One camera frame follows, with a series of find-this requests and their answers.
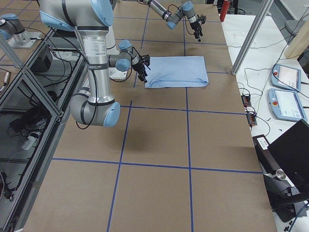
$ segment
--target folded cloth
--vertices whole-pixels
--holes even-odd
[[[204,57],[151,57],[145,88],[204,87],[208,84]]]

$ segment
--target black monitor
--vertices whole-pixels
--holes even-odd
[[[309,124],[299,120],[268,149],[299,192],[309,192]]]

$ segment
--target tablet screen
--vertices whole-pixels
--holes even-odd
[[[287,86],[297,88],[297,78],[298,78],[297,74],[298,71],[296,69],[280,66],[278,79],[281,82],[279,82],[279,84],[282,84],[283,82]]]
[[[282,116],[302,118],[299,110],[299,105],[296,101],[295,94],[292,92],[277,91],[275,90],[279,107],[281,109]]]

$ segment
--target red object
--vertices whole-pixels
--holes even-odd
[[[224,0],[223,7],[220,13],[220,21],[223,22],[228,11],[228,7],[230,5],[230,0]]]

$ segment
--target white label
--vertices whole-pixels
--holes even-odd
[[[268,142],[266,141],[266,139],[264,137],[257,138],[257,141],[259,142],[259,144],[261,145],[263,150],[267,150]]]
[[[295,94],[292,92],[275,91],[282,116],[301,118]]]
[[[87,57],[101,57],[106,55],[105,40],[84,39],[84,48]]]
[[[286,84],[287,86],[296,88],[297,84],[297,70],[296,69],[291,69],[288,67],[281,66],[280,71],[279,71],[279,84]]]

